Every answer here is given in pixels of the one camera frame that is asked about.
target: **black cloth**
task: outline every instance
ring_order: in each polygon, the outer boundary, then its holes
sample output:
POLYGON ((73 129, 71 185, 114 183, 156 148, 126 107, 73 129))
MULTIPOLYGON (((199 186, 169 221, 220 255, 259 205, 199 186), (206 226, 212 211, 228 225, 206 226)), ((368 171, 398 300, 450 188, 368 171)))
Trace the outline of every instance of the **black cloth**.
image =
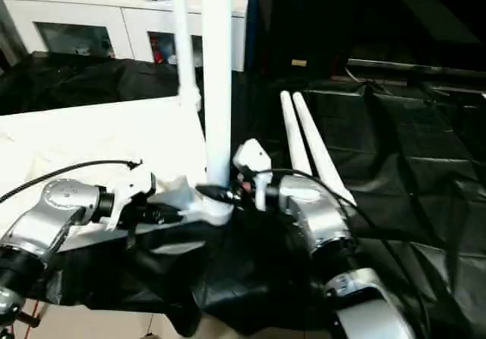
MULTIPOLYGON (((198 74, 198 85, 201 77, 198 74)), ((279 92, 300 90, 346 186, 380 227, 352 218, 388 289, 410 287, 378 237, 385 236, 425 297, 433 337, 486 337, 486 101, 420 87, 326 81, 272 84, 233 74, 232 147, 257 138, 273 166, 289 167, 279 92)), ((2 114, 171 96, 175 70, 131 60, 35 54, 0 78, 2 114)), ((326 327, 308 269, 280 215, 235 211, 224 227, 202 223, 117 240, 57 257, 32 296, 91 309, 165 312, 179 332, 200 311, 242 334, 267 326, 326 327), (168 242, 204 240, 180 256, 149 253, 168 242)))

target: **white cabinet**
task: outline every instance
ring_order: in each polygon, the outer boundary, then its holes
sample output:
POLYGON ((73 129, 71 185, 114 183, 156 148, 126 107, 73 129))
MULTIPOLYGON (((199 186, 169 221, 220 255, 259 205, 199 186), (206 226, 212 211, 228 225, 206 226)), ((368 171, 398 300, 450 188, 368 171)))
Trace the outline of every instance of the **white cabinet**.
POLYGON ((98 49, 105 33, 116 58, 133 58, 120 8, 18 0, 5 0, 5 5, 28 52, 98 49))
MULTIPOLYGON (((165 55, 173 43, 172 3, 147 0, 4 0, 28 52, 110 54, 146 62, 165 55)), ((188 24, 202 62, 201 0, 187 0, 188 24)), ((248 0, 232 3, 232 67, 243 71, 248 0)))

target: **white bar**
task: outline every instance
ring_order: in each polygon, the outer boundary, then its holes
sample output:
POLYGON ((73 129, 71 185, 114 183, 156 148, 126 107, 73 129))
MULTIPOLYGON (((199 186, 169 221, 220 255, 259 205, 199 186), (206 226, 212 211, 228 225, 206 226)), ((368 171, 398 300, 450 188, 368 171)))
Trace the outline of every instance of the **white bar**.
POLYGON ((202 0, 207 181, 228 185, 231 147, 232 0, 202 0))
POLYGON ((319 130, 317 130, 317 126, 305 104, 304 97, 302 97, 300 92, 295 92, 293 99, 320 179, 334 192, 339 193, 341 196, 355 204, 355 199, 344 186, 344 183, 342 183, 341 177, 327 151, 326 145, 319 134, 319 130))
POLYGON ((292 100, 290 100, 290 93, 283 90, 280 93, 280 101, 282 103, 283 121, 286 124, 292 168, 312 174, 304 141, 302 140, 301 131, 298 127, 297 117, 295 117, 294 106, 292 105, 292 100))
POLYGON ((200 110, 200 92, 194 72, 192 39, 188 27, 188 6, 186 0, 172 0, 175 17, 175 50, 179 76, 179 96, 183 102, 196 105, 200 110))

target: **white plastic tube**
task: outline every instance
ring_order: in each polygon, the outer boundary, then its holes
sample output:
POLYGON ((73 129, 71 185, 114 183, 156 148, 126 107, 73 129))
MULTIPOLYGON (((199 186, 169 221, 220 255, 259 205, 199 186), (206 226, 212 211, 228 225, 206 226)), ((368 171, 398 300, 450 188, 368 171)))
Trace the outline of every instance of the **white plastic tube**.
POLYGON ((232 0, 202 0, 207 181, 225 186, 231 147, 232 0))
POLYGON ((194 104, 200 110, 200 92, 194 72, 192 39, 188 26, 188 6, 186 0, 172 0, 175 22, 175 50, 179 76, 178 95, 186 104, 194 104))
POLYGON ((297 117, 295 117, 294 106, 290 100, 290 93, 283 90, 280 93, 282 103, 283 121, 286 124, 287 140, 289 141, 290 160, 294 170, 301 170, 312 174, 311 165, 305 151, 304 141, 300 128, 298 127, 297 117))
POLYGON ((344 183, 342 183, 341 177, 327 151, 326 145, 319 134, 319 130, 317 130, 317 126, 305 104, 304 97, 302 97, 300 92, 295 92, 293 99, 320 179, 334 192, 339 193, 341 196, 349 199, 355 204, 355 199, 344 186, 344 183))

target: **glass cabinet door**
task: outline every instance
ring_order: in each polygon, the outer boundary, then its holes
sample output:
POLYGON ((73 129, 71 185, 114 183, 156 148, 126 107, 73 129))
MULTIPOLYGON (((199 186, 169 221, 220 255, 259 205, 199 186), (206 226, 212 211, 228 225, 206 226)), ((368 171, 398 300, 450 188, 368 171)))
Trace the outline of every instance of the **glass cabinet door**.
MULTIPOLYGON (((175 39, 173 33, 148 32, 153 61, 158 64, 177 64, 175 39)), ((203 39, 192 35, 192 50, 194 67, 203 66, 203 39)))
POLYGON ((106 27, 36 22, 49 52, 114 58, 106 27))

